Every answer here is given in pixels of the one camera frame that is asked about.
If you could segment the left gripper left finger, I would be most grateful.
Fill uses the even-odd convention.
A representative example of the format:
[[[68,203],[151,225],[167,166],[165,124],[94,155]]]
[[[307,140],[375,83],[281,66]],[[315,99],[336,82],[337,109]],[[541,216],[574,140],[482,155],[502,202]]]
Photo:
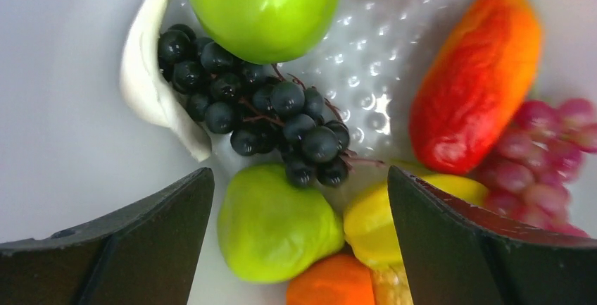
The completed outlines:
[[[1,245],[2,304],[186,304],[214,196],[210,168],[100,218]]]

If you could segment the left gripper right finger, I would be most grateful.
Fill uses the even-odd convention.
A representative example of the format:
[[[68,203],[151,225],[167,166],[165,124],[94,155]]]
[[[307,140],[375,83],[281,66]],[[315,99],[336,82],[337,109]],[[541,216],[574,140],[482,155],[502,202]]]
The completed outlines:
[[[396,166],[388,195],[415,304],[595,304],[596,241],[472,205]]]

